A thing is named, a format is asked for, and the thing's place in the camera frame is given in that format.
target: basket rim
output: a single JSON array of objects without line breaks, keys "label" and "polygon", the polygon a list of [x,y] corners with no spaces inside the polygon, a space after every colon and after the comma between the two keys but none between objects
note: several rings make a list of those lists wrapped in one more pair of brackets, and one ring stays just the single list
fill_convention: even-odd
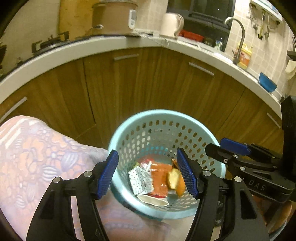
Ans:
[{"label": "basket rim", "polygon": [[[150,115],[155,115],[155,114],[171,114],[171,115],[178,115],[180,117],[183,117],[185,119],[188,119],[189,121],[194,122],[195,124],[197,124],[198,126],[202,127],[207,133],[208,135],[213,139],[213,142],[215,145],[220,146],[219,142],[217,141],[217,139],[214,137],[214,135],[210,132],[210,130],[203,125],[201,122],[199,122],[198,120],[192,118],[189,115],[183,114],[181,112],[178,111],[173,111],[173,110],[163,110],[163,109],[159,109],[159,110],[148,110],[148,111],[143,111],[140,112],[138,114],[135,114],[131,117],[129,117],[127,120],[125,120],[118,128],[117,130],[114,132],[110,142],[109,142],[109,147],[108,147],[108,151],[109,153],[114,149],[116,150],[116,147],[118,146],[120,140],[119,137],[121,136],[122,132],[126,130],[126,128],[130,125],[130,123],[136,121],[137,119],[140,119],[142,117],[145,116],[150,116]],[[223,165],[221,163],[221,176],[222,178],[225,177],[225,173],[226,173],[226,168],[225,165]],[[185,217],[189,217],[192,215],[195,215],[197,207],[193,207],[187,210],[180,210],[180,211],[161,211],[161,210],[157,210],[157,209],[152,209],[151,207],[147,206],[146,204],[142,203],[135,195],[131,194],[125,187],[125,185],[123,184],[123,182],[121,181],[120,175],[119,175],[119,171],[116,168],[113,178],[112,178],[112,185],[115,187],[115,189],[117,190],[117,192],[120,193],[120,195],[124,198],[124,200],[133,208],[135,208],[136,210],[139,210],[140,212],[154,217],[154,218],[160,218],[160,219],[178,219],[178,218],[185,218]]]}]

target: white electric kettle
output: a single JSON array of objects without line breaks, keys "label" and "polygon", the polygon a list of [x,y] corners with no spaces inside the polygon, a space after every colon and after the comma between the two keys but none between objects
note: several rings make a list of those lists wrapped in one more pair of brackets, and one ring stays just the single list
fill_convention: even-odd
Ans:
[{"label": "white electric kettle", "polygon": [[184,27],[184,19],[178,13],[166,13],[163,16],[159,35],[163,37],[177,38]]}]

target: metal cabinet handle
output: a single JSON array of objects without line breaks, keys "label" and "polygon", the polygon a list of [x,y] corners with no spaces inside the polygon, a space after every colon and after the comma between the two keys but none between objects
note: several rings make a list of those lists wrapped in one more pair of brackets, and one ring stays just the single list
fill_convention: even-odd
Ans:
[{"label": "metal cabinet handle", "polygon": [[191,62],[189,62],[189,65],[192,66],[192,67],[195,67],[195,68],[197,68],[197,69],[199,69],[199,70],[201,70],[203,72],[206,72],[207,74],[209,74],[211,76],[214,76],[214,73],[213,72],[211,72],[211,71],[209,71],[209,70],[207,70],[207,69],[205,69],[205,68],[203,68],[203,67],[201,67],[199,65],[196,65],[196,64],[191,63]]},{"label": "metal cabinet handle", "polygon": [[138,56],[139,56],[139,54],[130,54],[130,55],[119,56],[119,57],[115,57],[114,61],[122,60],[122,59],[126,59],[126,58],[134,58],[134,57],[138,57]]},{"label": "metal cabinet handle", "polygon": [[11,107],[9,109],[9,111],[7,111],[1,118],[0,118],[0,123],[2,121],[4,121],[7,116],[9,116],[16,108],[18,108],[22,103],[24,103],[28,98],[27,97],[24,97],[22,98],[18,103],[16,103],[13,107]]},{"label": "metal cabinet handle", "polygon": [[267,112],[266,115],[277,125],[278,128],[281,128],[281,126],[276,122],[276,120]]}]

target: beige appliance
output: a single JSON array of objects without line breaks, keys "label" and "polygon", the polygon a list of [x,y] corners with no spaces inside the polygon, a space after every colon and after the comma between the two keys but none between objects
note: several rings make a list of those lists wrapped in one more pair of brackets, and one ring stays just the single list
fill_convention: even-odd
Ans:
[{"label": "beige appliance", "polygon": [[92,6],[92,29],[88,35],[133,34],[137,4],[131,0],[103,0]]},{"label": "beige appliance", "polygon": [[163,37],[177,38],[184,27],[184,19],[178,13],[166,13],[163,16],[159,35]]}]

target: blue gripper pad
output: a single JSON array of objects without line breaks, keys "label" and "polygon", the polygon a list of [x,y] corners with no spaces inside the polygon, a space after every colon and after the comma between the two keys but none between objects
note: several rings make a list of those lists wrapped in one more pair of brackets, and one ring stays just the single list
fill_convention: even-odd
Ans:
[{"label": "blue gripper pad", "polygon": [[220,141],[220,146],[221,148],[227,151],[230,151],[232,153],[235,153],[239,156],[247,156],[251,154],[251,151],[248,149],[246,145],[227,138],[223,138]]},{"label": "blue gripper pad", "polygon": [[115,150],[112,150],[111,153],[109,154],[109,156],[107,157],[106,161],[108,163],[98,180],[97,195],[98,195],[99,199],[101,199],[101,197],[106,195],[106,193],[108,191],[108,188],[111,183],[111,179],[112,179],[115,169],[118,165],[118,161],[119,161],[118,152]]},{"label": "blue gripper pad", "polygon": [[184,156],[184,154],[180,149],[177,150],[177,163],[180,168],[180,171],[184,179],[184,182],[186,184],[188,192],[194,198],[196,198],[198,196],[197,179],[193,175],[192,170],[186,160],[186,157]]}]

